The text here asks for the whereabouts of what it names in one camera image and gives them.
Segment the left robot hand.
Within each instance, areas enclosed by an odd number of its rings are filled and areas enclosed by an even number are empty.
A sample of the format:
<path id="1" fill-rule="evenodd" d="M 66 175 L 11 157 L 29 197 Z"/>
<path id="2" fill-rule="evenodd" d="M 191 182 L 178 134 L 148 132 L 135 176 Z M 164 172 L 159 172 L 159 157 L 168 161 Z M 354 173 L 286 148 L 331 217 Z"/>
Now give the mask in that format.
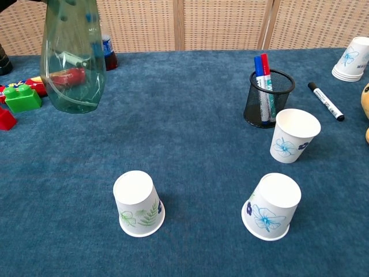
<path id="1" fill-rule="evenodd" d="M 32 2 L 47 3 L 47 0 L 30 0 Z M 2 13 L 5 9 L 15 4 L 17 0 L 0 0 L 0 12 Z"/>

